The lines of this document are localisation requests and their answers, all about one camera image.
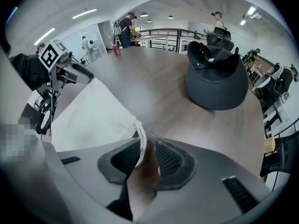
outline pixelated area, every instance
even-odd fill
[[[0,126],[0,155],[2,161],[18,160],[31,155],[37,137],[30,124]]]

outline backpack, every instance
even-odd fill
[[[281,73],[284,71],[283,67],[280,67],[279,63],[276,63],[273,68],[267,71],[267,75],[273,80],[279,79]]]
[[[114,25],[114,36],[120,36],[121,33],[127,28],[128,26],[125,26],[125,28],[122,30],[121,29],[121,25],[120,25],[120,21],[116,21],[115,25]]]

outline window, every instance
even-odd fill
[[[141,30],[141,27],[136,27],[136,28],[135,28],[135,31],[136,31],[136,32],[140,32],[140,30]]]

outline table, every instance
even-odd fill
[[[143,36],[139,38],[133,38],[131,39],[131,42],[146,42],[145,47],[150,47],[150,40],[158,39],[158,38],[166,38],[166,44],[165,48],[168,50],[168,36],[167,35],[149,35],[149,36]]]
[[[187,56],[175,52],[130,47],[119,56],[110,54],[93,62],[88,69],[142,122],[149,142],[159,136],[215,150],[258,175],[264,149],[258,99],[248,92],[233,110],[201,108],[185,92],[188,63]],[[85,86],[65,86],[56,117]]]
[[[199,40],[199,39],[196,39],[196,38],[191,37],[191,36],[181,36],[180,37],[180,42],[179,42],[180,46],[179,46],[179,50],[178,50],[179,53],[182,53],[182,45],[181,45],[182,41],[198,42],[198,43],[203,43],[203,44],[207,45],[206,40]]]

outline jeans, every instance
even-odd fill
[[[131,39],[130,38],[120,39],[120,41],[121,41],[121,45],[122,45],[123,49],[131,46]]]

